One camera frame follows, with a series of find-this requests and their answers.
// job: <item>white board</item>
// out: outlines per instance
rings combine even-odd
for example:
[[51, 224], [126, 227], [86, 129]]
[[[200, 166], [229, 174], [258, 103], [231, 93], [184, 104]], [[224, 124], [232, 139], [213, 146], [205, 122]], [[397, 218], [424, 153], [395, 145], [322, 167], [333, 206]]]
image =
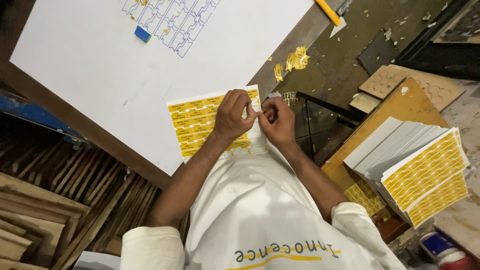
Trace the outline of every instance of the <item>white board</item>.
[[[37, 0], [10, 61], [172, 175], [182, 156], [165, 102], [246, 85], [313, 1], [141, 2]], [[178, 17], [154, 28], [153, 10], [205, 21], [187, 52], [163, 44]], [[163, 39], [145, 44], [138, 25]]]

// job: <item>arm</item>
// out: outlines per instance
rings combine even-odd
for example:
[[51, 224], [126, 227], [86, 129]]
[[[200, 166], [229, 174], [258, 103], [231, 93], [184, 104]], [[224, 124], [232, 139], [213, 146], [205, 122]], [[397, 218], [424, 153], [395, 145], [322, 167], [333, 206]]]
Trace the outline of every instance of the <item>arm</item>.
[[332, 207], [348, 202], [340, 187], [313, 163], [295, 142], [295, 114], [281, 98], [269, 98], [258, 113], [260, 127], [268, 140], [287, 159], [307, 188], [322, 217], [330, 220]]
[[[236, 138], [252, 128], [257, 114], [251, 103], [245, 90], [235, 89], [225, 95], [217, 110], [215, 128], [187, 164], [172, 175], [170, 186], [152, 206], [146, 224], [148, 227], [178, 228], [218, 157]], [[247, 118], [242, 119], [245, 106]]]

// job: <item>blue outline drawing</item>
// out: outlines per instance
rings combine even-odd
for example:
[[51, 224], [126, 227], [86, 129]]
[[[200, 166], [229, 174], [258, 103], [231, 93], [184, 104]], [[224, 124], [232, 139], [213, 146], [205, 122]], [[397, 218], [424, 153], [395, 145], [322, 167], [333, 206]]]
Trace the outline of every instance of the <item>blue outline drawing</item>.
[[142, 0], [126, 0], [122, 11], [183, 58], [218, 3], [220, 0], [149, 0], [142, 5]]

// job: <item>man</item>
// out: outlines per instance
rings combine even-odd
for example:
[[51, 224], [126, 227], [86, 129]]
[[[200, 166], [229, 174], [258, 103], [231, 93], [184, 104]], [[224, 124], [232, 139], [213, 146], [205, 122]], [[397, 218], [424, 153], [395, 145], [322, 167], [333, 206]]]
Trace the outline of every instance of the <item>man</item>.
[[[270, 98], [262, 108], [263, 113], [253, 110], [245, 90], [225, 95], [215, 128], [173, 174], [152, 207], [148, 227], [123, 236], [120, 268], [405, 269], [365, 208], [349, 202], [302, 153], [287, 104]], [[218, 160], [257, 118], [273, 145], [269, 153]], [[188, 211], [183, 247], [176, 228]]]

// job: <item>wooden table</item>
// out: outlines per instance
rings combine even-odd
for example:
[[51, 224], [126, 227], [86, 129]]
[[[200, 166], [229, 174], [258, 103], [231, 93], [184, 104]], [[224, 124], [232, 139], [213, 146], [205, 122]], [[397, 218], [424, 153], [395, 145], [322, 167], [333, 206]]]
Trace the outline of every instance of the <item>wooden table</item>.
[[[338, 10], [343, 2], [345, 0], [327, 0], [333, 10]], [[35, 0], [13, 1], [5, 10], [0, 27], [0, 40], [2, 41], [0, 87], [2, 87], [1, 82], [6, 83], [144, 178], [162, 189], [167, 187], [170, 177], [166, 173], [10, 63], [10, 56], [34, 3]], [[298, 46], [309, 47], [329, 24], [328, 18], [312, 0], [312, 7], [273, 52], [273, 58], [283, 59], [282, 62], [285, 62], [289, 52], [294, 52]], [[266, 61], [248, 84], [259, 85], [262, 100], [277, 85], [273, 72], [276, 63], [276, 61]]]
[[[401, 89], [408, 87], [408, 92], [402, 94]], [[354, 130], [338, 150], [331, 156], [322, 170], [335, 181], [344, 191], [351, 188], [362, 179], [353, 170], [348, 168], [343, 160], [355, 150], [375, 129], [388, 117], [395, 117], [402, 121], [420, 122], [429, 125], [438, 125], [449, 128], [440, 112], [432, 105], [420, 85], [412, 78], [404, 79], [390, 94], [366, 117]], [[376, 196], [368, 185], [362, 185], [364, 193], [370, 198]], [[396, 215], [390, 207], [383, 207], [373, 214], [374, 217], [388, 218], [379, 226], [382, 238], [390, 242], [403, 233], [408, 224]]]

